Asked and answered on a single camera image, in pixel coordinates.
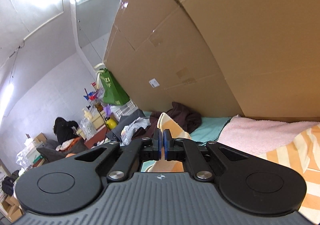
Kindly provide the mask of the white shipping label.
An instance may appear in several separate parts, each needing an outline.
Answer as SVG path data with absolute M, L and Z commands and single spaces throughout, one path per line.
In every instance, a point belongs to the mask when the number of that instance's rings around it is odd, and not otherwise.
M 149 80 L 149 84 L 150 84 L 153 88 L 159 87 L 159 82 L 157 82 L 157 80 L 156 80 L 155 78 Z

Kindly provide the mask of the black bag on sofa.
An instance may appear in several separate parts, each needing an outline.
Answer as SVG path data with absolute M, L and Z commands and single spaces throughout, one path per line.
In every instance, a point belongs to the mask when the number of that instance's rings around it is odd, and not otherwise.
M 62 117 L 57 117 L 54 122 L 53 132 L 59 144 L 63 144 L 70 139 L 78 137 L 76 134 L 78 128 L 79 125 L 76 121 L 67 121 Z

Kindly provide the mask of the large cardboard box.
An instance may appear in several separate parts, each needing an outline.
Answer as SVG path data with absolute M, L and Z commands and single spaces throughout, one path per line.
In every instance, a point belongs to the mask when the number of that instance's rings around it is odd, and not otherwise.
M 319 0 L 121 0 L 104 63 L 142 110 L 318 121 Z

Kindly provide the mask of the green shopping bag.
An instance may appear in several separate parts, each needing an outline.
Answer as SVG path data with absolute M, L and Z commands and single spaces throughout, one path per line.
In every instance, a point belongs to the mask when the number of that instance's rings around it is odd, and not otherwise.
M 98 70 L 97 80 L 104 89 L 103 102 L 105 104 L 122 106 L 130 100 L 129 95 L 107 68 Z

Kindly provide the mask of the orange white striped garment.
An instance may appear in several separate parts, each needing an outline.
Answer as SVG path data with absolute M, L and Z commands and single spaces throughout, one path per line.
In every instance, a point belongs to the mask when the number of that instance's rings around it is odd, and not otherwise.
M 256 156 L 287 166 L 303 176 L 307 192 L 299 212 L 318 224 L 319 124 L 302 131 L 291 143 Z

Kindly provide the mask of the grey white striped cloth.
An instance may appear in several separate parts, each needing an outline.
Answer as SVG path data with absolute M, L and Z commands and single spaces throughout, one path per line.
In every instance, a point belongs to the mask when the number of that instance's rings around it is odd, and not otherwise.
M 150 119 L 148 117 L 139 117 L 135 119 L 129 125 L 124 126 L 120 133 L 122 145 L 127 146 L 131 143 L 133 135 L 138 131 L 138 129 L 146 129 L 151 125 Z

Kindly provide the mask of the dark maroon garment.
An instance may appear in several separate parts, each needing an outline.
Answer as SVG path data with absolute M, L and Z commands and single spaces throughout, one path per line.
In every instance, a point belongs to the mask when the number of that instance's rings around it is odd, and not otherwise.
M 168 110 L 166 114 L 174 120 L 183 131 L 189 134 L 195 131 L 202 124 L 201 115 L 181 103 L 172 102 L 172 108 Z M 149 116 L 151 124 L 146 128 L 139 128 L 134 133 L 132 140 L 143 137 L 153 138 L 160 115 L 160 111 L 153 111 Z

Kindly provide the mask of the white plastic basket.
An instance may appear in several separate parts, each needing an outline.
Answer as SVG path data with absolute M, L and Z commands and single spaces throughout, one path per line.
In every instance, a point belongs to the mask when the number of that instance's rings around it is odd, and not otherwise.
M 111 106 L 111 113 L 117 121 L 120 121 L 121 116 L 129 116 L 136 110 L 138 110 L 138 107 L 132 100 L 122 106 Z

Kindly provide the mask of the teal folded cloth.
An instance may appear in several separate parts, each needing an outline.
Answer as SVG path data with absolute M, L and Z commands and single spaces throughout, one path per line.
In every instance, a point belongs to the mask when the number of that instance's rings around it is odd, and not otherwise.
M 200 142 L 200 144 L 205 144 L 210 140 L 218 140 L 221 131 L 231 118 L 202 117 L 201 119 L 201 125 L 195 131 L 188 133 L 168 114 L 163 112 L 157 121 L 157 128 L 161 131 L 169 129 L 172 138 L 188 138 L 195 142 Z M 159 161 L 144 162 L 142 172 L 183 172 L 183 165 L 179 161 L 166 161 L 162 156 Z

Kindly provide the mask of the pink fluffy towel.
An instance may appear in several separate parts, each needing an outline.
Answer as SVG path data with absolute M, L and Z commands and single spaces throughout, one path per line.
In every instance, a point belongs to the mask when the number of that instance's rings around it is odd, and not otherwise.
M 249 153 L 261 155 L 291 143 L 302 131 L 319 122 L 280 122 L 234 116 L 221 131 L 218 142 Z

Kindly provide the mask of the yellow container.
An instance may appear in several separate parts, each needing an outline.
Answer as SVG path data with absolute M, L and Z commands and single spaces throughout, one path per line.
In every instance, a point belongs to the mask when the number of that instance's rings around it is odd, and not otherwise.
M 110 130 L 112 130 L 112 129 L 116 128 L 117 122 L 112 118 L 108 118 L 106 120 L 106 125 Z

